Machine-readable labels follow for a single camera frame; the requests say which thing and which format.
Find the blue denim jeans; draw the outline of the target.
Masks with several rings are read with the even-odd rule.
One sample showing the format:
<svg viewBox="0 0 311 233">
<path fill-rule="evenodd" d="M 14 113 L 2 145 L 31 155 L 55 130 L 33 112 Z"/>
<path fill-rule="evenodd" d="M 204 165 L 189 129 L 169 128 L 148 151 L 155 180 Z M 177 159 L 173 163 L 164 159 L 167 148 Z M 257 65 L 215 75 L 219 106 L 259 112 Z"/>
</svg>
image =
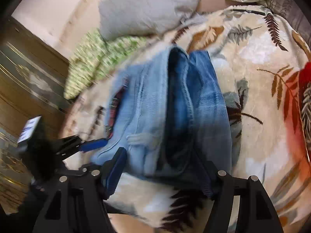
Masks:
<svg viewBox="0 0 311 233">
<path fill-rule="evenodd" d="M 98 165 L 123 147 L 129 174 L 206 196 L 217 171 L 232 169 L 226 104 L 206 50 L 171 46 L 122 70 L 104 124 L 108 142 L 91 159 Z"/>
</svg>

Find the brown wooden wardrobe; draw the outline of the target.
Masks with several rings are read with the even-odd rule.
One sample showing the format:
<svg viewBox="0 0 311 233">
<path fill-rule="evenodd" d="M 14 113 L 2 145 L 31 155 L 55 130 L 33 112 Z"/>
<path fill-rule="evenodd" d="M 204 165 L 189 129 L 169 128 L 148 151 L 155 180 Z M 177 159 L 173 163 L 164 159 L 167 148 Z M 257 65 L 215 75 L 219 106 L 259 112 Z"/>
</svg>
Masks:
<svg viewBox="0 0 311 233">
<path fill-rule="evenodd" d="M 69 61 L 13 17 L 1 21 L 1 205 L 16 212 L 31 175 L 16 158 L 25 123 L 41 115 L 57 138 L 69 103 L 63 97 Z"/>
</svg>

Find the green patterned cloth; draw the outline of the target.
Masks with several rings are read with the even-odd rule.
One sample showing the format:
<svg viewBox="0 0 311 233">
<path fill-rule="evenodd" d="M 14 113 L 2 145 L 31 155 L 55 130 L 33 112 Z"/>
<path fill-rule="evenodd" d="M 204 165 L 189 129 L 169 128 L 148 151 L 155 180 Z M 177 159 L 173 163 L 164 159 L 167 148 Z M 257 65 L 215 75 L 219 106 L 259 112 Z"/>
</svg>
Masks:
<svg viewBox="0 0 311 233">
<path fill-rule="evenodd" d="M 143 47 L 147 37 L 124 36 L 106 41 L 99 29 L 86 33 L 69 59 L 64 98 L 73 99 L 94 82 L 109 77 L 116 66 Z"/>
</svg>

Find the grey pillow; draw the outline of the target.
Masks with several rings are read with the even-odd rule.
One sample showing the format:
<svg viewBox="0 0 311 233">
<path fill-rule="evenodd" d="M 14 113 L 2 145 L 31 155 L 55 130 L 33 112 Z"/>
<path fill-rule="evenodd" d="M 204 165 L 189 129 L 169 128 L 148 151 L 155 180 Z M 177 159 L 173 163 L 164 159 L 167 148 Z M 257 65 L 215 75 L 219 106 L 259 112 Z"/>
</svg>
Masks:
<svg viewBox="0 0 311 233">
<path fill-rule="evenodd" d="M 122 36 L 162 35 L 195 14 L 200 0 L 101 0 L 101 36 L 113 41 Z"/>
</svg>

